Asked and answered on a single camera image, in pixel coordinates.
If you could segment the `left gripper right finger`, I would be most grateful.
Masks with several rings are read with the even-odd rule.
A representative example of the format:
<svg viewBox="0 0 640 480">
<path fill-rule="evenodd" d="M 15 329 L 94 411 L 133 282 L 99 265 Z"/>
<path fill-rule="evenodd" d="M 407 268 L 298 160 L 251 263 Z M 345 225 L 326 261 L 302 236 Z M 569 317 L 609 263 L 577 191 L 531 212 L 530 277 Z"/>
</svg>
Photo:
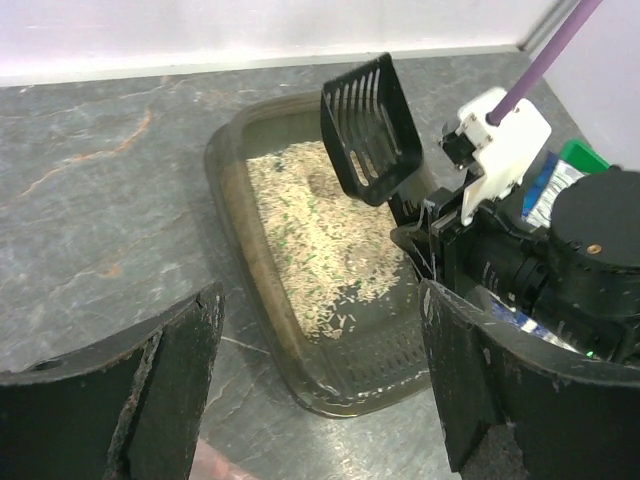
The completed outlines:
<svg viewBox="0 0 640 480">
<path fill-rule="evenodd" d="M 591 360 L 420 285 L 449 466 L 465 479 L 636 479 L 639 371 Z"/>
</svg>

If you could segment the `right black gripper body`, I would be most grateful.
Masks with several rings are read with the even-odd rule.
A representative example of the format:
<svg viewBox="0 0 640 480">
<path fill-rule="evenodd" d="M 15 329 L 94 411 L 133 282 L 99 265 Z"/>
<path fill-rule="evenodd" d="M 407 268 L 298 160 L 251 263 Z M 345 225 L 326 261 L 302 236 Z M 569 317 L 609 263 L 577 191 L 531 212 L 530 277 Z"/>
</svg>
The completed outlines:
<svg viewBox="0 0 640 480">
<path fill-rule="evenodd" d="M 394 194 L 389 207 L 396 227 L 390 238 L 408 258 L 419 282 L 435 281 L 460 295 L 481 285 L 497 295 L 499 271 L 489 261 L 496 242 L 487 238 L 498 229 L 500 201 L 482 201 L 472 223 L 465 226 L 462 197 L 462 190 L 445 188 L 417 203 Z"/>
</svg>

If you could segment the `grey bin with pink bag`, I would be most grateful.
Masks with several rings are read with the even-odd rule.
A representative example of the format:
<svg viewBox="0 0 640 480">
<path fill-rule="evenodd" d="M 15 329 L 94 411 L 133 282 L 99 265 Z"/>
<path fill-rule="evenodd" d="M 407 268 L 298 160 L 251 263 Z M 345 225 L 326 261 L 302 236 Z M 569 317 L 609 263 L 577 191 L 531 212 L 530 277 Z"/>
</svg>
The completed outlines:
<svg viewBox="0 0 640 480">
<path fill-rule="evenodd" d="M 255 477 L 199 439 L 189 475 L 190 480 L 254 480 Z"/>
</svg>

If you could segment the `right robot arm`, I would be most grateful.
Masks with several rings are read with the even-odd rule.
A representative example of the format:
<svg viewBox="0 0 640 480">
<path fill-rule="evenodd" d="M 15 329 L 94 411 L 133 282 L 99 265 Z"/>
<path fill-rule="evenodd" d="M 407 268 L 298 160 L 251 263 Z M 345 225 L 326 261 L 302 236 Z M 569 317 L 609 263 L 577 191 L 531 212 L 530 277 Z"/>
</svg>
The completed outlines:
<svg viewBox="0 0 640 480">
<path fill-rule="evenodd" d="M 639 174 L 611 167 L 556 197 L 547 226 L 520 216 L 522 196 L 482 201 L 470 224 L 462 193 L 441 188 L 391 239 L 421 279 L 460 296 L 482 286 L 565 343 L 604 361 L 639 362 Z"/>
</svg>

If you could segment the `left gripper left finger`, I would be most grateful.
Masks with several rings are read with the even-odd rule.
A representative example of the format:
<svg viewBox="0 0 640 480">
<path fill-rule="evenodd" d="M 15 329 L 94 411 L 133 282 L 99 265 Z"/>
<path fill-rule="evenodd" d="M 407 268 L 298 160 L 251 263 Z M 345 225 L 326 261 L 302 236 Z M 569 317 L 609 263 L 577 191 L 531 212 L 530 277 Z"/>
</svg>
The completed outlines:
<svg viewBox="0 0 640 480">
<path fill-rule="evenodd" d="M 222 326 L 220 283 L 1 375 L 4 479 L 186 479 Z"/>
</svg>

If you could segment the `black litter scoop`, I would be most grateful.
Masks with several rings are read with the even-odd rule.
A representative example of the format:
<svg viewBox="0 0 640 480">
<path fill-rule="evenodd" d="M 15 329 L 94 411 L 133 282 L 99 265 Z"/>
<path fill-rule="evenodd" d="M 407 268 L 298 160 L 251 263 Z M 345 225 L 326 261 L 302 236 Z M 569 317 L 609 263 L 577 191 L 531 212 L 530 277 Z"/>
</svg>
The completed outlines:
<svg viewBox="0 0 640 480">
<path fill-rule="evenodd" d="M 348 197 L 372 207 L 387 204 L 399 225 L 418 219 L 409 186 L 423 149 L 390 53 L 323 84 L 320 127 Z"/>
</svg>

